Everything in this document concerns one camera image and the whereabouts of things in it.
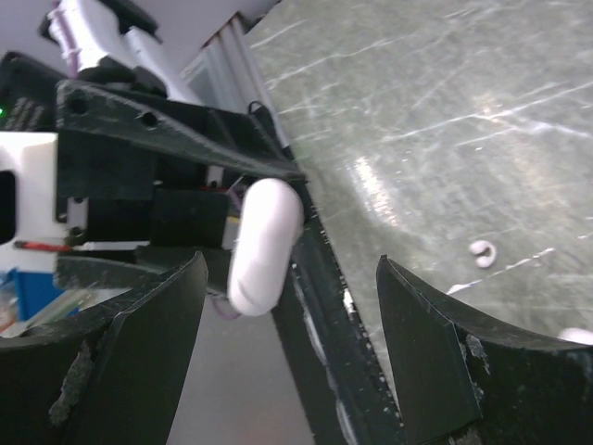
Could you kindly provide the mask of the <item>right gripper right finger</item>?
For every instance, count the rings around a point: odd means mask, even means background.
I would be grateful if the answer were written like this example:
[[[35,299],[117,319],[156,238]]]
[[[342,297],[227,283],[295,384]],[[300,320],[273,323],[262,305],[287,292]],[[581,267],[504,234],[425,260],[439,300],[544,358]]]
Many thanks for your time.
[[[382,257],[385,341],[410,444],[588,444],[592,349],[500,321]]]

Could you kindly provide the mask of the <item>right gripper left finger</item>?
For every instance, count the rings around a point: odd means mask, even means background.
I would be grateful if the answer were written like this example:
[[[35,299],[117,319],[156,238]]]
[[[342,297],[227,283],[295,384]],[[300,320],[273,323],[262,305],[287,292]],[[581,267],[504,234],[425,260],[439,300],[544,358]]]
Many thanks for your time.
[[[3,338],[2,442],[166,442],[207,280],[200,252],[170,276],[111,289],[89,309]]]

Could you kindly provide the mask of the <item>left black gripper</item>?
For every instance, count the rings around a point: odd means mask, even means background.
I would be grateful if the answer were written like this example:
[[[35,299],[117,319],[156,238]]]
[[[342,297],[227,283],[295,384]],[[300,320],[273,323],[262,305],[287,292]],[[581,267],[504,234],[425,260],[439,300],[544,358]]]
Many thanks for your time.
[[[153,108],[96,84],[60,82],[57,208],[75,200],[87,205],[71,237],[153,246],[60,252],[54,284],[116,289],[176,273],[200,254],[193,247],[222,247],[231,186],[264,177],[293,182],[305,175],[258,115],[186,104]]]

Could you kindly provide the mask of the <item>white oval earbud case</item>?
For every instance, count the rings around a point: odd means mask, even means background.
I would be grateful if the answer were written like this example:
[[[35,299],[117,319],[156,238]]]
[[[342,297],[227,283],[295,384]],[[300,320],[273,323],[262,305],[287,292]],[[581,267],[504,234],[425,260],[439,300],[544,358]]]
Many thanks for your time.
[[[277,305],[303,226],[303,204],[291,185],[267,178],[248,188],[227,285],[237,312],[260,316]]]

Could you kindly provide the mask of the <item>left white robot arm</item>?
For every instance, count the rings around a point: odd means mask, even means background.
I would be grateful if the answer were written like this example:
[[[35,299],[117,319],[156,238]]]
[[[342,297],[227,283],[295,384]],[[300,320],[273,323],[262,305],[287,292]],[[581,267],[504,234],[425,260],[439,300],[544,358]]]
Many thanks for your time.
[[[73,75],[56,88],[57,210],[69,251],[55,276],[67,287],[126,287],[121,250],[143,243],[159,261],[224,249],[230,207],[240,210],[227,288],[269,299],[284,287],[305,221],[303,173],[277,141],[260,103],[208,106],[168,63],[157,24],[130,1],[59,1],[41,33]]]

